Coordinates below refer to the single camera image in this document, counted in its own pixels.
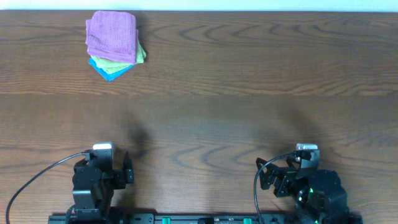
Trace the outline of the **purple microfiber cloth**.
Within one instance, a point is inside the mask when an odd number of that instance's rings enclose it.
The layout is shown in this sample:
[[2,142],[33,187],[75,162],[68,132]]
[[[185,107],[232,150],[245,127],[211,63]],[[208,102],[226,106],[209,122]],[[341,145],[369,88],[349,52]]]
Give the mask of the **purple microfiber cloth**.
[[136,17],[127,12],[96,11],[86,20],[87,52],[124,63],[136,62]]

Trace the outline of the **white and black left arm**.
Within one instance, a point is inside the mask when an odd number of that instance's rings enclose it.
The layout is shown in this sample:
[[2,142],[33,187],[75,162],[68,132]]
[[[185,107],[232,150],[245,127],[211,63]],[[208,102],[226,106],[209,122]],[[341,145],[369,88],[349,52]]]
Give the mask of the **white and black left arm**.
[[111,207],[115,190],[134,182],[132,160],[125,153],[123,166],[113,169],[113,150],[97,149],[83,152],[84,159],[73,168],[72,205],[65,223],[126,223],[122,211]]

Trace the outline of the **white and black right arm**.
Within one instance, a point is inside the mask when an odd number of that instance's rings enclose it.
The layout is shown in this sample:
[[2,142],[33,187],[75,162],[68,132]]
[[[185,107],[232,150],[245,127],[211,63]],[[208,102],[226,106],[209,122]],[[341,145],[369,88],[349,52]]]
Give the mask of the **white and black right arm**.
[[257,183],[262,190],[274,186],[276,197],[292,197],[295,211],[284,223],[362,223],[361,215],[349,210],[346,190],[337,172],[319,169],[320,150],[315,144],[298,144],[294,152],[269,161],[256,159],[254,204],[259,223],[264,223],[257,199]]

